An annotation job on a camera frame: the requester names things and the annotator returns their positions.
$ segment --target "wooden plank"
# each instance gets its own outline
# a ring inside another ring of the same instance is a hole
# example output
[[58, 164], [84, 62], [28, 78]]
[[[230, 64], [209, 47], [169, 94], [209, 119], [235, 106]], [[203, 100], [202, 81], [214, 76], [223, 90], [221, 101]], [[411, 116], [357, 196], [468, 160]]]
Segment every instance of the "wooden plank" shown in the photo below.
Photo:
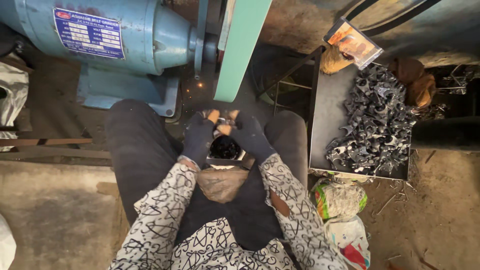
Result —
[[20, 152], [0, 153], [0, 160], [18, 160], [18, 159], [42, 158], [42, 157], [52, 157], [52, 156], [95, 158], [95, 159], [108, 159], [108, 160], [112, 158], [110, 156], [110, 152], [108, 151], [31, 146], [31, 147], [22, 147], [20, 149]]
[[92, 139], [0, 139], [0, 146], [88, 144]]

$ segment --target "person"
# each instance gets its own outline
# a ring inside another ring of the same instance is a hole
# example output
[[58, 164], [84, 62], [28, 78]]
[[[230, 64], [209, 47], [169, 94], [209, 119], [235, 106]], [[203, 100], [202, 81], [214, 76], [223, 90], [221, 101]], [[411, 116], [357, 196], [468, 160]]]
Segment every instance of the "person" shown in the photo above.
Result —
[[131, 229], [109, 269], [347, 269], [307, 196], [303, 119], [283, 111], [263, 130], [240, 111], [236, 123], [230, 136], [255, 163], [236, 197], [222, 204], [195, 182], [212, 121], [193, 115], [182, 145], [147, 104], [111, 107], [107, 145]]

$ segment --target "dark trousers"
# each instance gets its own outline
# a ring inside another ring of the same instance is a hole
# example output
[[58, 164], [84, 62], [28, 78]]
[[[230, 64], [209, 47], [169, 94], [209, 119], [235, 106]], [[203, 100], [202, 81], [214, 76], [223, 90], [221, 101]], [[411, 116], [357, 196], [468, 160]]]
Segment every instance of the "dark trousers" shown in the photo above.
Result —
[[[264, 128], [265, 135], [293, 175], [307, 186], [307, 132], [303, 119], [278, 113]], [[126, 99], [108, 111], [105, 132], [120, 197], [130, 225], [137, 218], [133, 204], [166, 177], [183, 149], [165, 129], [165, 121], [146, 103]], [[221, 204], [205, 197], [195, 186], [180, 223], [175, 245], [205, 223], [226, 217], [237, 242], [247, 250], [265, 247], [283, 238], [273, 208], [265, 203], [266, 191], [258, 164], [254, 164], [233, 201]]]

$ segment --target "black cable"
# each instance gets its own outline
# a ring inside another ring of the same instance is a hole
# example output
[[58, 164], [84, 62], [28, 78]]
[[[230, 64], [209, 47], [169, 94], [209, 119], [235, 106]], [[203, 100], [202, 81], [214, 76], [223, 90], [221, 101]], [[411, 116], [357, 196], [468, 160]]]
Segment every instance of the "black cable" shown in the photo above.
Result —
[[376, 36], [378, 34], [381, 34], [383, 32], [386, 32], [386, 31], [390, 30], [390, 29], [393, 29], [393, 28], [401, 25], [402, 23], [412, 19], [413, 17], [415, 17], [418, 14], [424, 12], [425, 10], [431, 8], [433, 5], [435, 5], [436, 3], [440, 2], [440, 1], [441, 0], [425, 0], [425, 2], [423, 2], [422, 4], [418, 5], [417, 7], [410, 10], [409, 12], [403, 14], [402, 16], [394, 19], [393, 21], [388, 22], [388, 23], [386, 23], [384, 25], [381, 25], [379, 27], [372, 28], [372, 29], [369, 29], [369, 30], [365, 30], [365, 31], [362, 31], [362, 32], [367, 37]]
[[362, 13], [365, 9], [371, 7], [373, 4], [378, 2], [378, 0], [365, 0], [362, 4], [358, 5], [352, 12], [350, 12], [345, 18], [348, 21], [353, 20], [353, 18], [357, 17], [358, 14]]

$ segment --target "blue electric motor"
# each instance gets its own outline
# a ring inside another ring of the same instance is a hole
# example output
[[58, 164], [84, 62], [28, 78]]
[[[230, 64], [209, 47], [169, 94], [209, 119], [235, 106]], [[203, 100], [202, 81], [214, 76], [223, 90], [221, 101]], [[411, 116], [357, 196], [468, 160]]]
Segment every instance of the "blue electric motor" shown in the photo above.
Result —
[[163, 70], [216, 59], [204, 22], [198, 34], [157, 0], [1, 0], [0, 22], [48, 55], [80, 61], [77, 101], [88, 107], [133, 98], [173, 116], [179, 80]]

